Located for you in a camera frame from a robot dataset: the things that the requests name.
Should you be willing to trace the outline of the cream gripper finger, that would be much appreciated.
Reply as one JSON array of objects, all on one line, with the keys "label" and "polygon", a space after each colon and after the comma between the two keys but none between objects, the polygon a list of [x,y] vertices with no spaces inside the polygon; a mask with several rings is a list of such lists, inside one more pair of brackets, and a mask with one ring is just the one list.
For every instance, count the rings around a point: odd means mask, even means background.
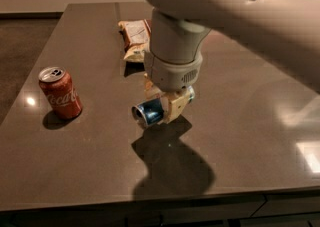
[{"label": "cream gripper finger", "polygon": [[188,89],[180,92],[166,92],[160,96],[163,113],[163,122],[169,124],[177,119],[189,104],[191,93]]},{"label": "cream gripper finger", "polygon": [[157,87],[150,80],[147,74],[144,74],[144,94],[147,100],[155,98],[157,94]]}]

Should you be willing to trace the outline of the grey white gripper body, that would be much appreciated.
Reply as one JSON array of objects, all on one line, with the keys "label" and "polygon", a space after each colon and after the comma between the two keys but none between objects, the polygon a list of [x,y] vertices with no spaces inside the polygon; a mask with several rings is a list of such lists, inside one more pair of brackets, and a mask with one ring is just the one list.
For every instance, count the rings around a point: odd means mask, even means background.
[{"label": "grey white gripper body", "polygon": [[151,52],[146,52],[144,68],[148,78],[161,91],[175,92],[189,87],[197,81],[202,61],[202,55],[197,53],[195,60],[191,63],[166,63]]}]

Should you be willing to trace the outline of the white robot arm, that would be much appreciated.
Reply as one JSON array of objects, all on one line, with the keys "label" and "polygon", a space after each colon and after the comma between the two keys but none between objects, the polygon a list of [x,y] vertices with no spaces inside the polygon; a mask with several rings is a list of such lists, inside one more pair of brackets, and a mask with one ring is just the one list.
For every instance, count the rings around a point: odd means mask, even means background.
[{"label": "white robot arm", "polygon": [[201,43],[211,30],[311,89],[320,86],[320,0],[146,1],[153,12],[144,66],[163,92],[177,92],[197,80]]}]

